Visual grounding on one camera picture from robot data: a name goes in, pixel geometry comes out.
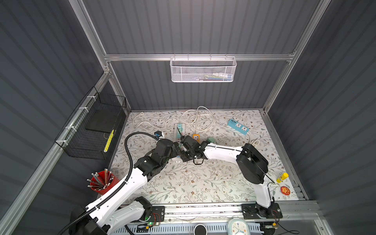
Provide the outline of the blue power strip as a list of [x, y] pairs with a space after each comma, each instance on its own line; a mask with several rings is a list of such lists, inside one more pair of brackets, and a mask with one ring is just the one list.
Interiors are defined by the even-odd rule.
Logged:
[[240, 132], [241, 134], [243, 135], [247, 135], [248, 131], [249, 131], [249, 128], [240, 124], [239, 122], [233, 120], [233, 119], [230, 119], [228, 121], [228, 125], [233, 128], [234, 130]]

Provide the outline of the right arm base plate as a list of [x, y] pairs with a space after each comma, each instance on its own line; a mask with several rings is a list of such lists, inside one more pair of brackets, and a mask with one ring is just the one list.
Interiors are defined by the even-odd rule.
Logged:
[[241, 204], [244, 219], [281, 219], [282, 211], [278, 203], [272, 202], [270, 207], [264, 208], [257, 203]]

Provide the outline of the orange power strip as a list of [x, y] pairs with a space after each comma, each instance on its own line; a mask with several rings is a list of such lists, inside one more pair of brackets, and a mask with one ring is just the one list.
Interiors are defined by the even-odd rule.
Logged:
[[200, 142], [200, 135], [199, 134], [193, 134], [193, 139], [197, 142]]

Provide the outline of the white multicolour power strip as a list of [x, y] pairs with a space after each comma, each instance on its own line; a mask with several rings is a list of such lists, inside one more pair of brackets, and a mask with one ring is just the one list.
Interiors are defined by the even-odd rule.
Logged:
[[178, 143], [179, 147], [182, 149], [181, 139], [182, 136], [177, 131], [177, 128], [180, 129], [183, 136], [185, 135], [185, 124], [184, 123], [176, 123], [174, 124], [174, 141]]

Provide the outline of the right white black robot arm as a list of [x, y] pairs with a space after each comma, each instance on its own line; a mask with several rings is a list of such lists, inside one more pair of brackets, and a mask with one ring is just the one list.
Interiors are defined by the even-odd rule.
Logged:
[[180, 155], [183, 161], [221, 160], [237, 165], [243, 177], [254, 185], [256, 204], [264, 209], [272, 206], [269, 184], [274, 181], [267, 175], [269, 162], [252, 144], [243, 147], [220, 146], [208, 141], [199, 143], [190, 136], [182, 137], [181, 144], [185, 149]]

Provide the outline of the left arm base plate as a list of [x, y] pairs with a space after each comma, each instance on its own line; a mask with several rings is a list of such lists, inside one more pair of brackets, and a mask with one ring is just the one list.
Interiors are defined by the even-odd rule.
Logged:
[[133, 220], [135, 222], [163, 222], [165, 219], [165, 206], [152, 206], [151, 211], [145, 212], [142, 217], [138, 220]]

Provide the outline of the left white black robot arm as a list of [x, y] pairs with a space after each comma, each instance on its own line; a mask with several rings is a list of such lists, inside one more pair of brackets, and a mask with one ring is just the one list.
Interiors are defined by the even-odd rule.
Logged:
[[[133, 163], [127, 142], [135, 135], [146, 135], [157, 142], [153, 150]], [[128, 135], [124, 141], [124, 147], [130, 161], [128, 174], [105, 195], [85, 208], [74, 211], [70, 223], [58, 232], [59, 235], [67, 230], [71, 235], [106, 235], [115, 230], [115, 211], [120, 205], [137, 189], [158, 175], [168, 161], [179, 156], [181, 151], [178, 142], [158, 138], [145, 132], [134, 132]]]

